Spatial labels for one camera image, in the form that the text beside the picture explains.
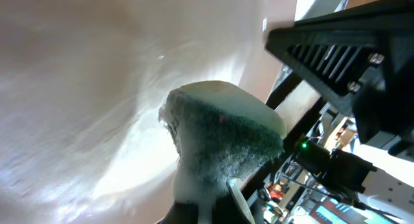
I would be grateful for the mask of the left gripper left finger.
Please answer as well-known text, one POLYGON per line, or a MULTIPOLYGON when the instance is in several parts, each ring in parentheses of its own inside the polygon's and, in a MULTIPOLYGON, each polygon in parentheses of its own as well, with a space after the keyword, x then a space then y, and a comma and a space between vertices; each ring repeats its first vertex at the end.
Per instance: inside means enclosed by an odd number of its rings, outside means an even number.
POLYGON ((157 224, 197 224, 198 206, 174 202, 168 213, 157 224))

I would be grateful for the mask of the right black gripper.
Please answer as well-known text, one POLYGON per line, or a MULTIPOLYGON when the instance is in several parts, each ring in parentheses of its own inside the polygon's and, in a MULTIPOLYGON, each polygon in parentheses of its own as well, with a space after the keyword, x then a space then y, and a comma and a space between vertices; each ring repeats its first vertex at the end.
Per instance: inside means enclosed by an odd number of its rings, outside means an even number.
POLYGON ((413 0, 276 28, 265 48, 340 113, 354 115, 362 144, 413 161, 413 0))

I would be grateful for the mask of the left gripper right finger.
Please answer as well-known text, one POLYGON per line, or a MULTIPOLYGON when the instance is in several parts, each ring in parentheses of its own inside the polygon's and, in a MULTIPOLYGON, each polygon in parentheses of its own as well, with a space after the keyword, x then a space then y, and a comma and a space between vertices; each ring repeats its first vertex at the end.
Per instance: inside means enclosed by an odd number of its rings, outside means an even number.
POLYGON ((212 211, 213 224, 255 224, 246 199, 236 184, 226 183, 227 194, 217 199, 212 211))

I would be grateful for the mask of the green yellow sponge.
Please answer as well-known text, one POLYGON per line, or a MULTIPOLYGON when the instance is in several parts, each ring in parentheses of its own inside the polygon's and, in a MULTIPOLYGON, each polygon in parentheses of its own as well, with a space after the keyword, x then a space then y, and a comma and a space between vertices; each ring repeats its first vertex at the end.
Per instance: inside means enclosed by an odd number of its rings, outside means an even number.
POLYGON ((172 90, 159 110, 179 155, 173 196, 202 203, 227 193, 283 152, 283 119, 255 96, 224 81, 172 90))

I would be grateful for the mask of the pinkish white plate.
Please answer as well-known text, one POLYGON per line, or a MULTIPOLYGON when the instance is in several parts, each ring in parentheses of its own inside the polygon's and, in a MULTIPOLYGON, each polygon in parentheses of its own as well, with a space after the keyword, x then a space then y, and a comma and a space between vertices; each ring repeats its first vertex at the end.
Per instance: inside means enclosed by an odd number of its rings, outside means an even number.
POLYGON ((154 223, 177 153, 168 93, 224 80, 266 100, 266 27, 297 0, 1 0, 1 222, 154 223))

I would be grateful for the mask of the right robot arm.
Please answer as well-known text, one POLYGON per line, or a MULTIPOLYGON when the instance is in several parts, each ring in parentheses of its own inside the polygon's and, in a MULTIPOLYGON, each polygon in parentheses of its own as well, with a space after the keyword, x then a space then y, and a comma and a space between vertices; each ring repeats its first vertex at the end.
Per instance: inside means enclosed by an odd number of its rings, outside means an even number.
MULTIPOLYGON (((270 31, 267 52, 353 117, 362 144, 413 160, 413 0, 380 0, 270 31)), ((413 187, 342 150, 287 139, 285 153, 335 200, 413 221, 413 187)))

